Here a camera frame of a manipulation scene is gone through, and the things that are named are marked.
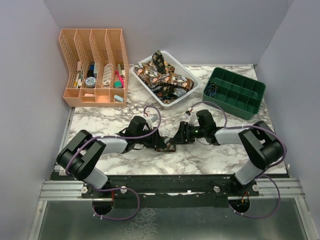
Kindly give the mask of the orange floral tie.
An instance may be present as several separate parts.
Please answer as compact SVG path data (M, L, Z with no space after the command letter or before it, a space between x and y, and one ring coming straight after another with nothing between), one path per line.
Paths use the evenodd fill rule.
M177 149L176 145L171 143L171 138L160 136L155 140L154 150L161 153L173 153Z

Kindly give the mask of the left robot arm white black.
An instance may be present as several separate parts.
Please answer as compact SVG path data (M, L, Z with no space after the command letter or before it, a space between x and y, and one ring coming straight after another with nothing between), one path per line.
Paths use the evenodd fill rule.
M136 145L154 150L167 147L158 129L153 127L152 117L134 116L128 127L116 136L94 137L87 130L81 130L57 155L56 162L66 174L92 185L94 193L103 198L110 193L111 186L107 175L96 168L101 155L124 154Z

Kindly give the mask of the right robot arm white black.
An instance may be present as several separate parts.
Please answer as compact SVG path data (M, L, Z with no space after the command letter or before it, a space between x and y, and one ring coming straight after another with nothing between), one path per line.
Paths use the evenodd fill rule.
M264 121L248 126L218 127L207 109L191 114L188 122L180 122L170 143L190 144L199 138L204 138L210 145L244 147L248 161L230 177L229 189L236 196L246 192L248 184L268 168L274 167L278 160L282 161L287 154L285 144Z

